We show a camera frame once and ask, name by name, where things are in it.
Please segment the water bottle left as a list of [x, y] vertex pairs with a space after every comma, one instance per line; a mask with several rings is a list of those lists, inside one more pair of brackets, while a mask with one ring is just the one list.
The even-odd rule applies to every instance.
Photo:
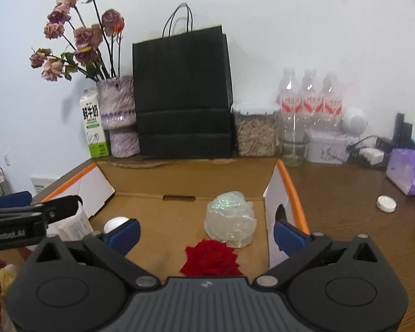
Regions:
[[283, 69], [276, 99], [280, 106], [281, 116], [291, 116], [301, 112], [302, 109], [300, 85], [295, 72], [295, 68], [286, 67]]

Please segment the iridescent plastic flower wrap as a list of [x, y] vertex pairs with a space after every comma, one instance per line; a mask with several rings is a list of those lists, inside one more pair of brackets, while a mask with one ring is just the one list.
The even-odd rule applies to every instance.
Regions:
[[212, 240], [232, 248], [246, 247], [257, 227], [253, 203], [238, 191], [218, 195], [207, 205], [203, 227]]

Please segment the white tin box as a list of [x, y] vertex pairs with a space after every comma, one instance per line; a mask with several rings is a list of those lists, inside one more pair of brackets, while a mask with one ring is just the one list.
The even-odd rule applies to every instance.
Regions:
[[344, 164], [349, 157], [347, 147], [358, 142], [357, 136], [332, 131], [312, 131], [306, 150], [306, 161], [313, 164]]

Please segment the purple tissue pack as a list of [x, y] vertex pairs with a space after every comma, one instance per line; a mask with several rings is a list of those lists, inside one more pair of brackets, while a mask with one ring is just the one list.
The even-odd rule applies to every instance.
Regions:
[[386, 175], [404, 195], [415, 196], [415, 150], [393, 149]]

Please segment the dried rose bouquet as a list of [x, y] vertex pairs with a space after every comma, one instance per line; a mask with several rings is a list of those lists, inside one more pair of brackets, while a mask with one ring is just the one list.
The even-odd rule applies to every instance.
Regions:
[[124, 29], [122, 14], [113, 8], [100, 12], [96, 0], [56, 0], [43, 34], [48, 40], [65, 40], [67, 47], [62, 53], [32, 50], [30, 66], [50, 82], [70, 81], [74, 73], [94, 82], [119, 78]]

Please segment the red fabric rose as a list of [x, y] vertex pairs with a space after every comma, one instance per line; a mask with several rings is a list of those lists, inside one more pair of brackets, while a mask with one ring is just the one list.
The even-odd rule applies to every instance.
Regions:
[[215, 240], [202, 240], [186, 247], [186, 262], [180, 269], [185, 277], [217, 278], [242, 276], [234, 248]]

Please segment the white yellow plush toy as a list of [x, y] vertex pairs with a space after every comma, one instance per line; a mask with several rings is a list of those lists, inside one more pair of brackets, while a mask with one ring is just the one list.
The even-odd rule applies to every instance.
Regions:
[[8, 264], [0, 269], [0, 283], [2, 290], [8, 289], [18, 275], [19, 269], [14, 264]]

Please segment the water bottle right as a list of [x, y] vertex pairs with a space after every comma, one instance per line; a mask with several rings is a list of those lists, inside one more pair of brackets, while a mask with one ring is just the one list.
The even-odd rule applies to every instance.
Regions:
[[343, 99], [341, 88], [334, 72], [329, 72], [322, 85], [323, 111], [322, 123], [324, 130], [336, 130], [341, 118]]

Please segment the purple ceramic vase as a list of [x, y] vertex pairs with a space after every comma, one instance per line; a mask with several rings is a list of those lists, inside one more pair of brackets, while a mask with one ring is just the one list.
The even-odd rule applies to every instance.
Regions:
[[102, 127], [109, 132], [112, 156], [128, 158], [139, 154], [133, 77], [102, 80], [96, 87]]

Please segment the red orange cardboard box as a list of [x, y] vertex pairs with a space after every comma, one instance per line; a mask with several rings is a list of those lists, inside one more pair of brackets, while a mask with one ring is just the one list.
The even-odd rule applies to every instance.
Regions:
[[252, 243], [235, 251], [240, 271], [249, 279], [285, 259], [272, 237], [279, 205], [289, 223], [309, 232], [290, 175], [275, 158], [89, 160], [38, 193], [35, 201], [66, 188], [84, 187], [85, 176], [96, 169], [114, 188], [114, 195], [91, 218], [92, 227], [100, 231], [118, 216], [138, 220], [141, 239], [126, 257], [161, 280], [179, 275], [186, 248], [207, 238], [203, 227], [207, 205], [222, 193], [238, 191], [253, 204], [257, 226]]

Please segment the white round cap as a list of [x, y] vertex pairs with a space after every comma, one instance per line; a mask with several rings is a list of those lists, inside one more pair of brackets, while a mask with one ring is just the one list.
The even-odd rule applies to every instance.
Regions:
[[123, 223], [127, 222], [129, 218], [127, 217], [114, 217], [111, 218], [109, 221], [107, 221], [103, 227], [103, 232], [105, 234], [108, 234], [112, 231], [114, 231], [116, 228], [123, 225]]

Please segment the translucent white plastic container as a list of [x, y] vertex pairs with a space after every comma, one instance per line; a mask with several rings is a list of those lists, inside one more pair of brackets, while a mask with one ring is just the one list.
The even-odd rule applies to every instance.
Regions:
[[48, 227], [47, 235], [58, 235], [62, 241], [81, 241], [84, 236], [93, 232], [90, 221], [79, 202], [74, 216], [65, 218]]

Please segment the water bottle middle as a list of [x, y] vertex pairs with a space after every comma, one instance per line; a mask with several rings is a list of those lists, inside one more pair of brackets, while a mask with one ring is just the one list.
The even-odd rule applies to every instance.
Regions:
[[302, 120], [305, 128], [312, 129], [323, 111], [323, 95], [317, 84], [316, 70], [305, 69], [300, 92]]

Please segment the white power adapter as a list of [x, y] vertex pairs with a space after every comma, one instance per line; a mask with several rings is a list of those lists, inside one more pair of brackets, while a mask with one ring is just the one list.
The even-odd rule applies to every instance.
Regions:
[[388, 155], [376, 147], [377, 135], [370, 135], [351, 143], [346, 147], [349, 160], [354, 160], [366, 169], [385, 170], [388, 164]]

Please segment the clear food storage jar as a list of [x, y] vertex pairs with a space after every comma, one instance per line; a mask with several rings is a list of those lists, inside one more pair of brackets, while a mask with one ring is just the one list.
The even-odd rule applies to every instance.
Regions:
[[231, 107], [241, 157], [273, 157], [279, 109], [275, 105], [234, 103]]

